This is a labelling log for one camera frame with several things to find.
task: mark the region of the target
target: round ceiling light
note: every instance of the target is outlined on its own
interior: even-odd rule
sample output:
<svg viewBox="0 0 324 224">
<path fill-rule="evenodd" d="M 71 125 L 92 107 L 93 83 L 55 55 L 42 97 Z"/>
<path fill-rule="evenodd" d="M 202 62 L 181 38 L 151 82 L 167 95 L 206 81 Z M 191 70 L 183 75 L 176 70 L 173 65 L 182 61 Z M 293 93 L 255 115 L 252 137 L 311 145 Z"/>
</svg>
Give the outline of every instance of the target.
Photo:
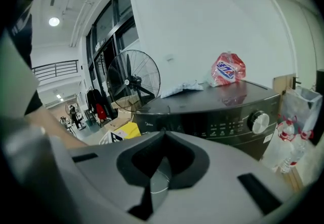
<svg viewBox="0 0 324 224">
<path fill-rule="evenodd" d="M 58 18 L 51 18 L 49 20 L 49 24 L 52 26 L 52 27 L 56 27 L 58 24 L 60 24 L 60 20 Z"/>
</svg>

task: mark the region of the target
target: laundry detergent package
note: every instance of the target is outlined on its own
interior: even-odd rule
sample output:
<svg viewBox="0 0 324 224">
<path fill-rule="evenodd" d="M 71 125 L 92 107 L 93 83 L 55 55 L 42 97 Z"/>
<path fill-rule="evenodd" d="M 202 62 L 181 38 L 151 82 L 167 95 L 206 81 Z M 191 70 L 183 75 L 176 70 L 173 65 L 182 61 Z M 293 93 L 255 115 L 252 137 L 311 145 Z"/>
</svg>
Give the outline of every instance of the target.
<svg viewBox="0 0 324 224">
<path fill-rule="evenodd" d="M 230 52 L 222 53 L 212 65 L 206 77 L 210 86 L 216 87 L 238 82 L 246 76 L 243 61 Z"/>
</svg>

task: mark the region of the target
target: red bag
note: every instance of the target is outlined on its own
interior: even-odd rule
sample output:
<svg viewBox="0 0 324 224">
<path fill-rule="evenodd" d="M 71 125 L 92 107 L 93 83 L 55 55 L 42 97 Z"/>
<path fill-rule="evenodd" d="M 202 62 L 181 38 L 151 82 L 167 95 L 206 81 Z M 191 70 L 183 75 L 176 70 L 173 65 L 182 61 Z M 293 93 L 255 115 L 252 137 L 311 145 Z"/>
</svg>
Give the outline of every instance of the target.
<svg viewBox="0 0 324 224">
<path fill-rule="evenodd" d="M 235 83 L 246 76 L 246 67 L 236 54 L 222 53 L 212 65 L 211 76 L 208 82 L 213 87 Z"/>
<path fill-rule="evenodd" d="M 98 118 L 101 119 L 101 120 L 106 119 L 107 115 L 106 115 L 106 112 L 104 111 L 104 109 L 102 108 L 102 106 L 97 103 L 96 108 L 97 108 Z"/>
</svg>

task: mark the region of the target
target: black metal railing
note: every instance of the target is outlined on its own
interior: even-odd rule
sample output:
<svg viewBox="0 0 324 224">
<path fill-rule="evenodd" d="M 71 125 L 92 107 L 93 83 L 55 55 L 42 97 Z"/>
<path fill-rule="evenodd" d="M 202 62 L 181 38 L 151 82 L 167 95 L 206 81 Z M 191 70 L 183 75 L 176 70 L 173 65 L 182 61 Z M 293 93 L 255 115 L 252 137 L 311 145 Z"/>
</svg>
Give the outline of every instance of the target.
<svg viewBox="0 0 324 224">
<path fill-rule="evenodd" d="M 78 60 L 63 61 L 51 64 L 45 64 L 32 68 L 32 72 L 38 80 L 44 81 L 57 76 L 64 76 L 77 72 Z"/>
</svg>

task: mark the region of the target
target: silver knob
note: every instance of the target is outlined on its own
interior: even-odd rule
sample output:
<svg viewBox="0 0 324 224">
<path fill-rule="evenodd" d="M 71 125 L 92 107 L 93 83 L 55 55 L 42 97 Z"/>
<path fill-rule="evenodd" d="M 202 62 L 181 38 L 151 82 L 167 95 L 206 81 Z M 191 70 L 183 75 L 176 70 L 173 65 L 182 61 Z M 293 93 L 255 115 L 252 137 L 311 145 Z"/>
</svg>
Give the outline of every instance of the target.
<svg viewBox="0 0 324 224">
<path fill-rule="evenodd" d="M 250 118 L 250 129 L 254 134 L 261 134 L 269 126 L 269 115 L 264 111 L 254 113 Z"/>
</svg>

